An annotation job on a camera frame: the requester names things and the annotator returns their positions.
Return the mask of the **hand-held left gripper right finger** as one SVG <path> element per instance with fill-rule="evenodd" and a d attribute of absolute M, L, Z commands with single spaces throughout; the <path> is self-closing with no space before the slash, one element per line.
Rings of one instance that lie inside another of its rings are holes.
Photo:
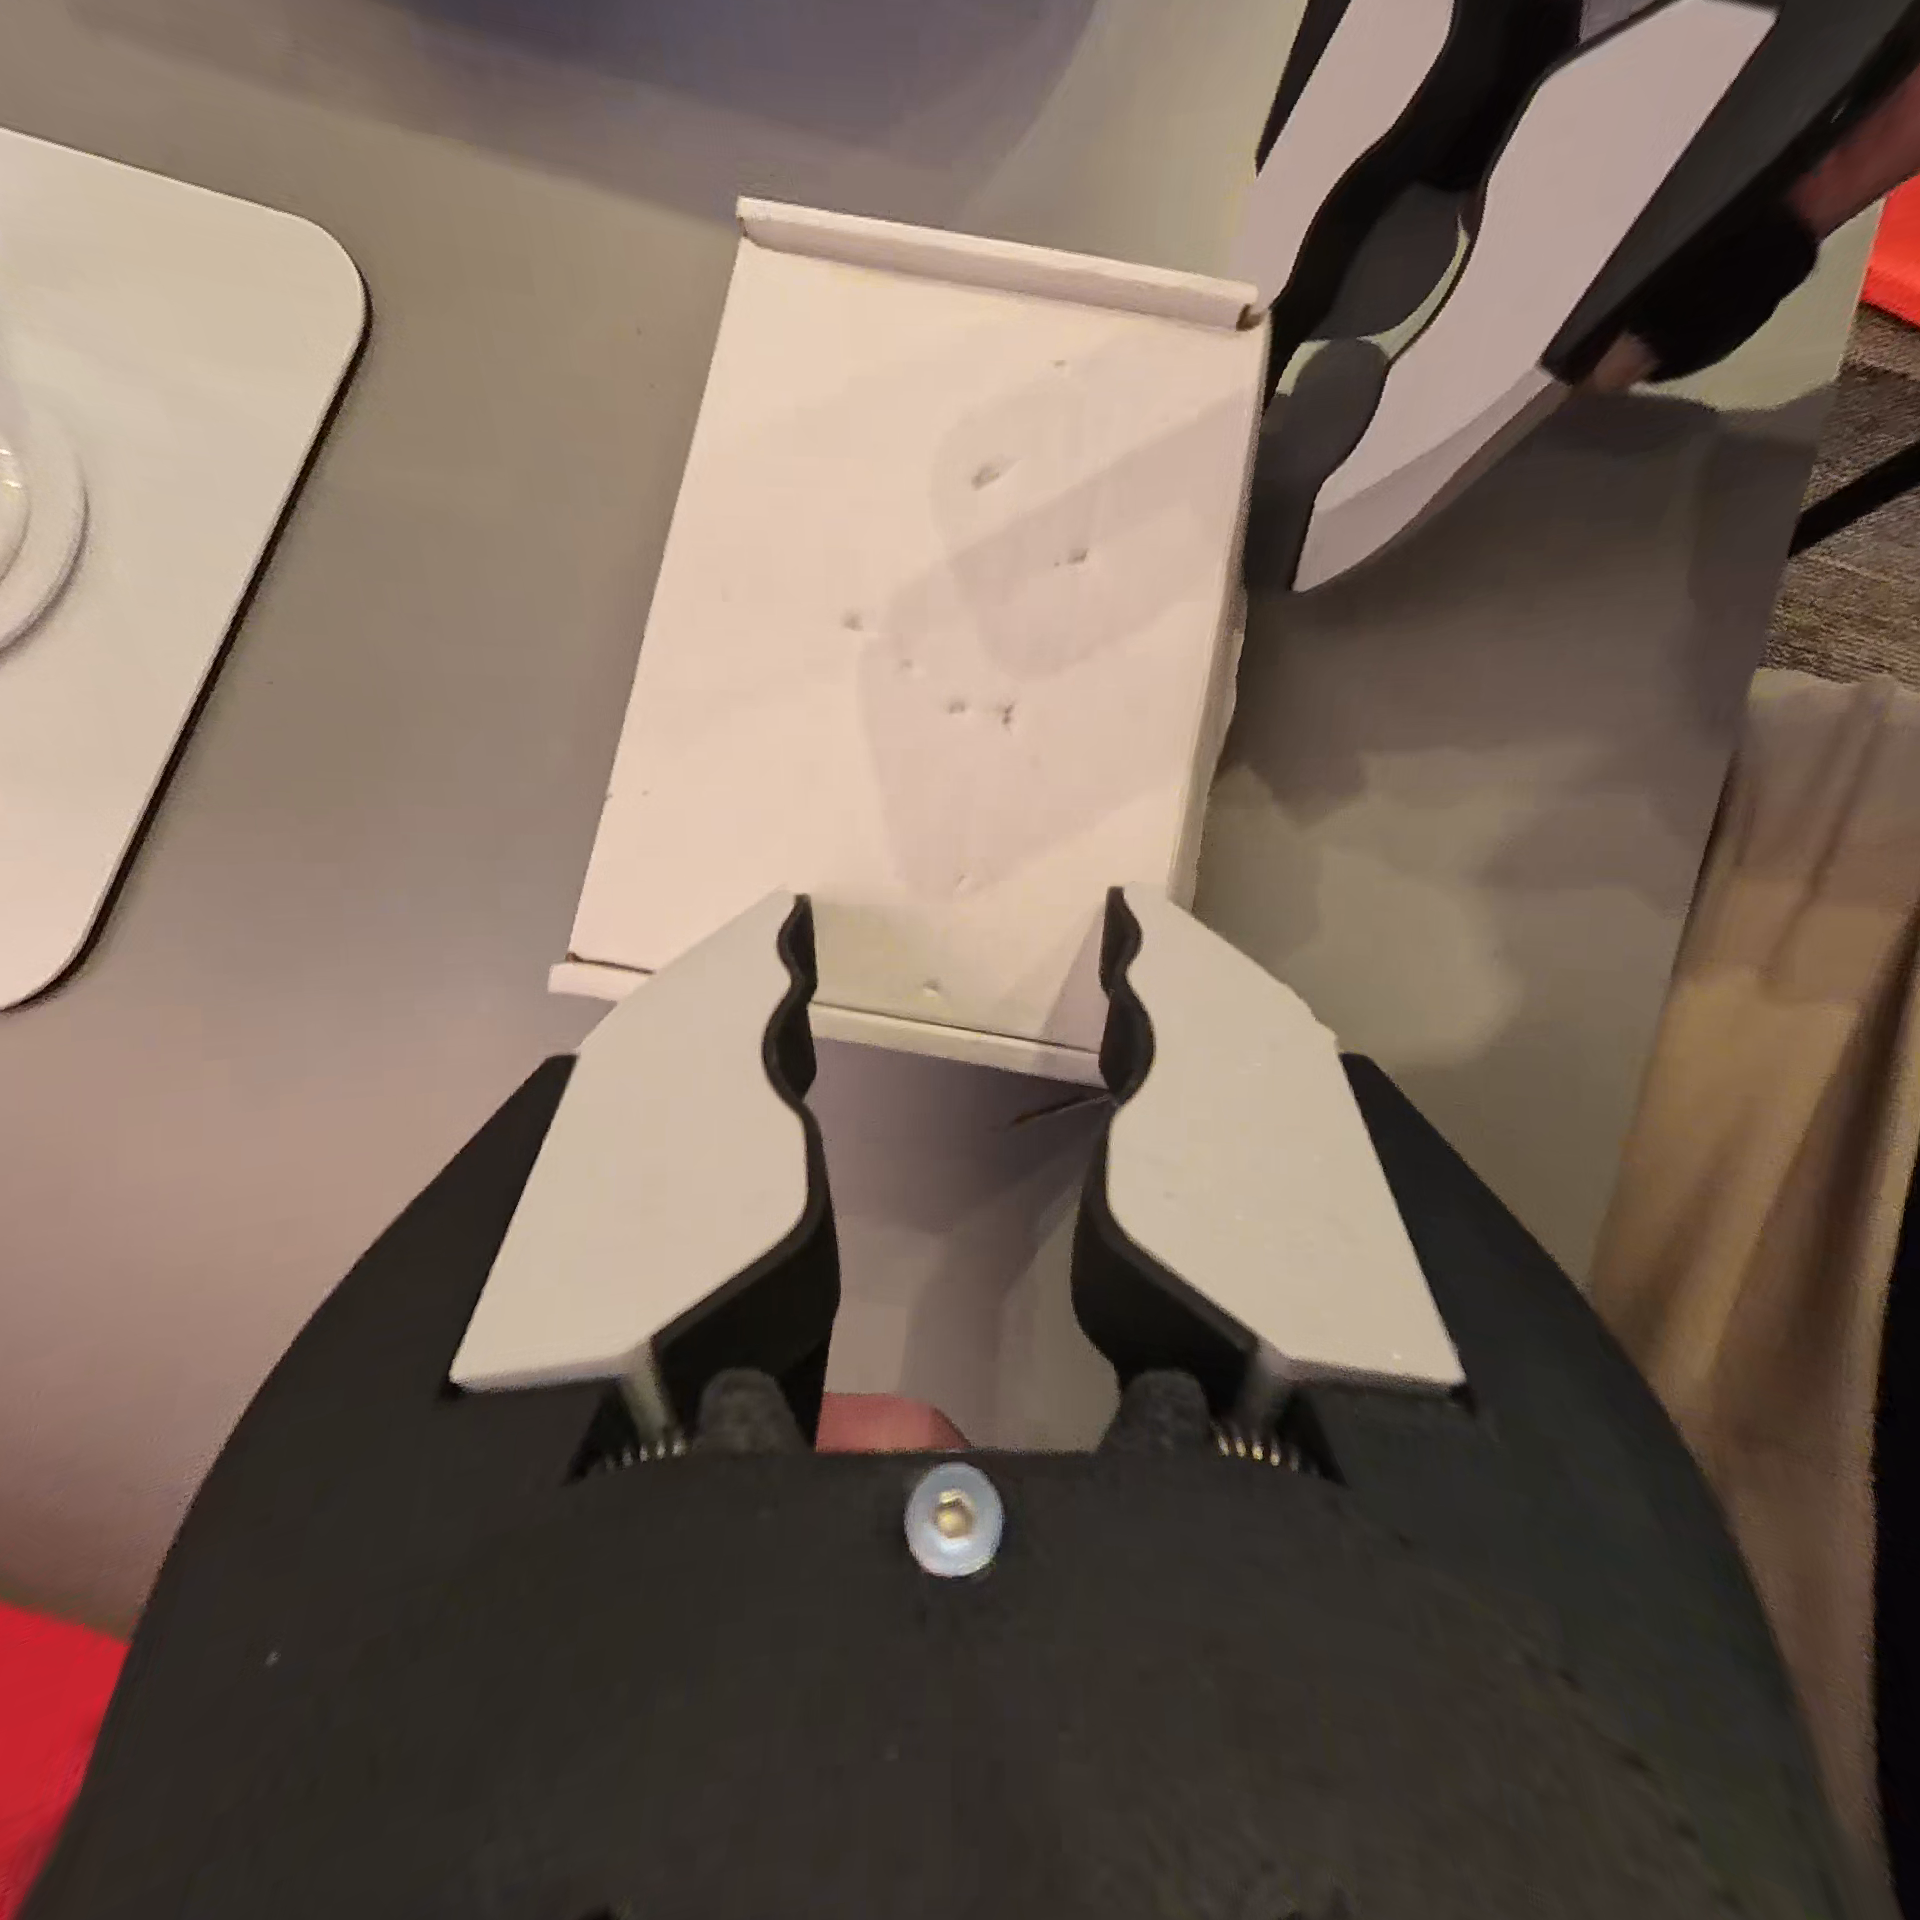
<path fill-rule="evenodd" d="M 1069 1295 L 1120 1391 L 1183 1375 L 1230 1429 L 1310 1384 L 1452 1398 L 1465 1367 L 1310 1004 L 1139 885 L 1107 895 L 1096 981 L 1108 1109 Z"/>

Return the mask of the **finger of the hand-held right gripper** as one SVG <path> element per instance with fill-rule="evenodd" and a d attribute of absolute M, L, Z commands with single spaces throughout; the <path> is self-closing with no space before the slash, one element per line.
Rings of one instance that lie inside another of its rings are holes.
<path fill-rule="evenodd" d="M 1552 340 L 1771 31 L 1760 5 L 1648 6 L 1580 45 L 1526 98 L 1479 197 L 1447 298 L 1382 378 L 1311 498 L 1288 588 L 1385 552 L 1567 395 Z"/>
<path fill-rule="evenodd" d="M 1409 325 L 1499 135 L 1499 3 L 1304 10 L 1244 203 L 1268 394 L 1311 343 Z"/>

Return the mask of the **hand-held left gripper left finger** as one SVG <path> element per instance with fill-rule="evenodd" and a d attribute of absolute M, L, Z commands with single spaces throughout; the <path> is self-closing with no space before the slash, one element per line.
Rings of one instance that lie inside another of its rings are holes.
<path fill-rule="evenodd" d="M 624 991 L 577 1045 L 448 1383 L 611 1384 L 693 1440 L 715 1383 L 779 1387 L 812 1450 L 841 1302 L 808 1111 L 812 904 L 775 892 Z"/>

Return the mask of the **white cardboard box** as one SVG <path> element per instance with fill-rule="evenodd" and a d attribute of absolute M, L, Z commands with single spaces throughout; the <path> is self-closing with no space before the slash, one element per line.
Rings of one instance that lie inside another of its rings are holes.
<path fill-rule="evenodd" d="M 1112 885 L 1192 899 L 1244 637 L 1256 294 L 767 198 L 736 255 L 552 994 L 812 899 L 830 1387 L 1072 1447 Z"/>

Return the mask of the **person's right hand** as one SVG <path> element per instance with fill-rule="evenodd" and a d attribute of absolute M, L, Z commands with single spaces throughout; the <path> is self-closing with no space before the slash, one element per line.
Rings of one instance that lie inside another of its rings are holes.
<path fill-rule="evenodd" d="M 1749 340 L 1821 244 L 1918 171 L 1918 74 L 1851 110 L 1808 167 L 1755 186 L 1638 292 L 1587 372 L 1593 394 L 1688 378 Z"/>

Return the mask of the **black metal bar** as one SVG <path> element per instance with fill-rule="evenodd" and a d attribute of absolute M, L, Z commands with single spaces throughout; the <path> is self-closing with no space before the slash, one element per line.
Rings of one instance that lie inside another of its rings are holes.
<path fill-rule="evenodd" d="M 1805 504 L 1792 528 L 1790 559 L 1884 511 L 1918 488 L 1920 445 L 1912 440 L 1862 469 L 1835 492 Z"/>

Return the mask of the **person's beige trousers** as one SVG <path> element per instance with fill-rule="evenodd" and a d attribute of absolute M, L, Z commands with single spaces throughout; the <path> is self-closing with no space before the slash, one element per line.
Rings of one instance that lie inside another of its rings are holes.
<path fill-rule="evenodd" d="M 1893 1916 L 1875 1414 L 1918 1130 L 1918 699 L 1755 676 L 1590 1264 L 1705 1471 Z"/>

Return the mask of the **white rounded mat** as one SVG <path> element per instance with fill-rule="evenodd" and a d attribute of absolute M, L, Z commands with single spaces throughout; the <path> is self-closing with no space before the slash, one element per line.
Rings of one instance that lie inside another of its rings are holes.
<path fill-rule="evenodd" d="M 3 1004 L 83 957 L 368 335 L 293 212 L 3 132 L 4 328 L 86 472 L 79 567 L 3 654 Z"/>

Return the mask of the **red block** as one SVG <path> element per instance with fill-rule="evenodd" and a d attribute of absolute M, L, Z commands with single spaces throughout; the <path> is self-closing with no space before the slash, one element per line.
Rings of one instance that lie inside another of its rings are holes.
<path fill-rule="evenodd" d="M 3 1916 L 15 1917 L 79 1792 L 128 1645 L 3 1605 Z"/>

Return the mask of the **clear glass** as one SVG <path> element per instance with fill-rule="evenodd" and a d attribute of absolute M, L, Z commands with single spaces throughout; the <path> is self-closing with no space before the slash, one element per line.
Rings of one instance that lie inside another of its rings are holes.
<path fill-rule="evenodd" d="M 70 588 L 89 534 L 89 485 L 64 405 L 29 379 L 3 332 L 3 652 Z"/>

